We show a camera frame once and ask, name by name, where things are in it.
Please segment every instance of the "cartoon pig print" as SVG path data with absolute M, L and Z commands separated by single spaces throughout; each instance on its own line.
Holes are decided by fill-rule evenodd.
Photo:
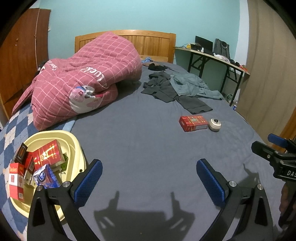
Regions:
M 94 95 L 94 88 L 91 86 L 83 85 L 72 90 L 69 101 L 71 108 L 81 114 L 98 108 L 103 98 L 103 94 Z

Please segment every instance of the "pink plaid comforter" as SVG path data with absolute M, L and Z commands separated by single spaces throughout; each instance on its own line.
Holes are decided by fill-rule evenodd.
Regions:
M 48 61 L 13 108 L 31 98 L 33 123 L 43 130 L 114 101 L 116 82 L 139 80 L 140 56 L 127 39 L 104 33 L 68 59 Z

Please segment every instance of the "blue gripper pad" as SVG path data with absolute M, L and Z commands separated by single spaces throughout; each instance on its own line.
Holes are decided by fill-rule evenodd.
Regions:
M 222 208 L 229 194 L 226 179 L 221 173 L 216 172 L 206 159 L 197 161 L 196 173 L 205 186 L 214 205 Z
M 91 192 L 96 186 L 103 173 L 102 162 L 94 159 L 84 172 L 81 172 L 73 180 L 70 194 L 76 207 L 83 207 L 86 204 Z
M 267 137 L 268 141 L 274 143 L 275 145 L 286 149 L 288 147 L 288 142 L 286 139 L 281 138 L 275 134 L 269 134 Z

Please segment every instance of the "red cigarette box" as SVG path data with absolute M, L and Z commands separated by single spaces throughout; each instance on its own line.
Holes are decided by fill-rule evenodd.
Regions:
M 9 167 L 9 196 L 24 201 L 24 165 L 11 163 Z
M 206 129 L 208 121 L 201 115 L 181 116 L 179 123 L 184 131 L 196 131 Z
M 24 175 L 24 182 L 28 185 L 32 184 L 32 177 L 34 174 L 34 160 L 33 160 L 33 153 L 27 152 L 26 159 L 25 159 L 25 175 Z
M 61 146 L 57 140 L 53 140 L 34 151 L 33 157 L 36 171 L 45 164 L 55 168 L 65 162 Z

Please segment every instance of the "round white object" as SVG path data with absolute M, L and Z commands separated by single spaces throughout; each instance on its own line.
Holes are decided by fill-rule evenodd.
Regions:
M 211 119 L 209 121 L 209 129 L 211 131 L 217 132 L 217 131 L 220 130 L 220 128 L 221 128 L 221 122 L 219 120 L 217 120 L 217 119 Z

